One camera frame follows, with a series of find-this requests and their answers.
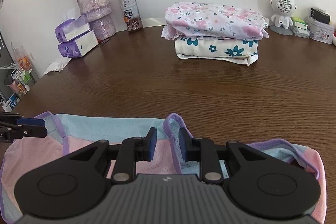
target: oolong tea bottle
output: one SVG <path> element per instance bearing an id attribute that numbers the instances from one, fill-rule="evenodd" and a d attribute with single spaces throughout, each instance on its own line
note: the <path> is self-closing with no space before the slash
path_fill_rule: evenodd
<path id="1" fill-rule="evenodd" d="M 127 31 L 132 33 L 142 30 L 142 21 L 137 0 L 119 0 L 119 3 L 127 25 Z"/>

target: crumpled tissue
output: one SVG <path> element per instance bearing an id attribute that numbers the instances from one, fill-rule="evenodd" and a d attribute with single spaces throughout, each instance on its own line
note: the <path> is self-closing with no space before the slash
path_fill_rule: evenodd
<path id="1" fill-rule="evenodd" d="M 59 58 L 55 60 L 55 62 L 49 65 L 49 67 L 46 69 L 44 74 L 46 75 L 48 72 L 51 72 L 51 71 L 60 72 L 69 63 L 70 60 L 71 58 L 69 57 L 60 56 Z"/>

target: robotic arm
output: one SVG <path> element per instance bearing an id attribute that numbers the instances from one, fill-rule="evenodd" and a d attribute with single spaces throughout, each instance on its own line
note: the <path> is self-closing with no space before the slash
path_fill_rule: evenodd
<path id="1" fill-rule="evenodd" d="M 0 113 L 0 142 L 12 143 L 23 137 L 44 138 L 47 136 L 43 119 L 25 118 L 19 114 Z"/>
<path id="2" fill-rule="evenodd" d="M 12 128 L 42 126 L 43 120 L 26 125 L 15 116 Z M 310 173 L 238 141 L 216 145 L 180 128 L 175 141 L 184 161 L 199 162 L 199 175 L 136 174 L 138 161 L 153 159 L 156 139 L 151 128 L 146 137 L 117 145 L 99 140 L 26 173 L 14 189 L 23 213 L 17 224 L 318 224 L 310 213 L 320 186 Z"/>

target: speaker grille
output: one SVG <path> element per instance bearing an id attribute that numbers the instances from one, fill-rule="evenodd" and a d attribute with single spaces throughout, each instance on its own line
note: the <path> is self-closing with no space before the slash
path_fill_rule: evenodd
<path id="1" fill-rule="evenodd" d="M 292 10 L 293 6 L 289 0 L 279 0 L 278 9 L 283 13 L 289 13 Z"/>

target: folded cloth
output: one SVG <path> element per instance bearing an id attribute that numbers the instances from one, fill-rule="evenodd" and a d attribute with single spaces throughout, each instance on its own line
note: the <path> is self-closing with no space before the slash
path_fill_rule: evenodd
<path id="1" fill-rule="evenodd" d="M 166 9 L 162 37 L 217 37 L 261 40 L 268 25 L 258 12 L 227 5 L 176 2 Z"/>
<path id="2" fill-rule="evenodd" d="M 136 164 L 137 173 L 149 174 L 198 174 L 199 163 L 182 159 L 179 147 L 179 129 L 187 128 L 182 117 L 170 114 L 165 120 L 155 118 L 101 118 L 83 117 L 67 114 L 52 115 L 45 112 L 43 118 L 48 129 L 46 138 L 23 138 L 15 140 L 7 149 L 2 163 L 0 177 L 0 210 L 2 218 L 14 223 L 22 216 L 14 197 L 14 185 L 26 172 L 80 149 L 93 141 L 107 139 L 111 144 L 121 143 L 123 139 L 146 136 L 149 128 L 157 128 L 157 145 L 151 162 Z M 326 179 L 319 154 L 309 147 L 275 139 L 250 144 L 285 162 L 296 159 L 308 172 L 314 173 L 321 186 L 321 196 L 312 216 L 323 223 L 326 215 Z M 228 174 L 224 161 L 220 161 L 223 175 Z M 108 177 L 112 172 L 112 161 Z"/>
<path id="3" fill-rule="evenodd" d="M 175 40 L 180 59 L 205 58 L 250 65 L 258 60 L 258 40 L 211 39 L 180 37 Z"/>

